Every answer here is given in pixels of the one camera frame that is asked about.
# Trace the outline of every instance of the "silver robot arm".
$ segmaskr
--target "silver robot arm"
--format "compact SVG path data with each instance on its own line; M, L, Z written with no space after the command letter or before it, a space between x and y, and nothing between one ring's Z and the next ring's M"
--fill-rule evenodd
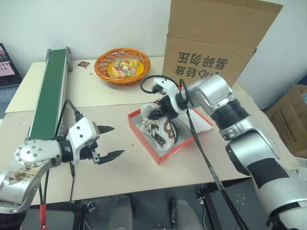
M121 155L123 150L104 157L95 151L100 134L111 130L112 127L97 126L83 117L69 129L65 138L29 140L19 146L9 167L0 174L0 230L19 229L41 178L49 169L62 162L76 164L84 159L102 164Z
M174 92L168 79L154 79L154 89L163 95ZM296 173L279 163L276 143L255 117L241 107L227 82L219 75L199 80L177 93L163 97L163 108L152 118L170 118L201 107L211 116L220 134L229 143L226 152L235 168L250 175L262 207L268 216L269 229L307 229L307 185Z

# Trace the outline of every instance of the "basket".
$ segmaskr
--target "basket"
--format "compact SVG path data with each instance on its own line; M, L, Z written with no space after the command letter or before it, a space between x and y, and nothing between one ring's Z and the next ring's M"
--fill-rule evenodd
M138 59L144 66L144 71L136 76L131 78L124 79L112 79L109 77L107 72L108 66L118 58L134 58ZM143 52L132 49L132 48L119 48L112 49L103 55L101 55L94 66L96 74L105 81L109 81L118 85L131 85L139 82L143 77L145 77L150 70L150 60L149 57Z

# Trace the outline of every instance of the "cardboard box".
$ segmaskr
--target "cardboard box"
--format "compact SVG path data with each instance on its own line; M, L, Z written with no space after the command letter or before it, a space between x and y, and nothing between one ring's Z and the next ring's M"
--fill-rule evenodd
M196 110L190 110L190 115L195 126L195 130L198 134L212 129L213 125ZM144 147L147 149L147 151L150 153L150 155L158 165L162 164L168 158L181 150L184 146L194 141L194 138L188 126L188 117L186 114L182 114L179 115L177 118L172 119L172 122L176 126L176 130L178 132L177 143L172 147L171 150L161 152L157 149L152 138L141 132L141 120L142 118L140 109L128 114L128 121L131 130L138 137L138 139L141 141L141 143L144 145Z
M302 97L305 93L306 85L295 85L265 113L289 151L301 158L307 158L307 104Z
M189 84L220 73L233 85L281 9L256 0L172 0L163 75Z

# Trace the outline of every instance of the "metal bracket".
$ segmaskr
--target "metal bracket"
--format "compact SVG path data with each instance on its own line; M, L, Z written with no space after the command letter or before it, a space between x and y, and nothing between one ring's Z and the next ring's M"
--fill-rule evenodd
M48 58L50 56L50 53L51 53L51 49L48 49L47 50L47 54L46 54L46 63L47 63L47 60L48 60Z
M211 228L215 230L222 230L222 226L211 199L209 189L207 187L201 188L197 191L197 193L199 203L206 207Z
M90 202L86 205L87 211L92 213L96 209L96 203Z
M69 49L68 46L67 46L65 49L66 49L66 50L65 50L65 56L67 57L68 71L72 72L72 71L73 71L73 67L72 67L72 64L70 63L71 50Z

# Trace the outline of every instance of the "cardboard box flap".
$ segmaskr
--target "cardboard box flap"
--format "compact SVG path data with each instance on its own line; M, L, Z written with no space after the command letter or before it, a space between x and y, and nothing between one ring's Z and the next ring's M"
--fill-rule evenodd
M172 0L168 33L254 50L282 7L257 0Z
M295 114L301 122L304 129L307 131L307 105L302 98L298 85L293 86L286 94L287 99L291 103Z

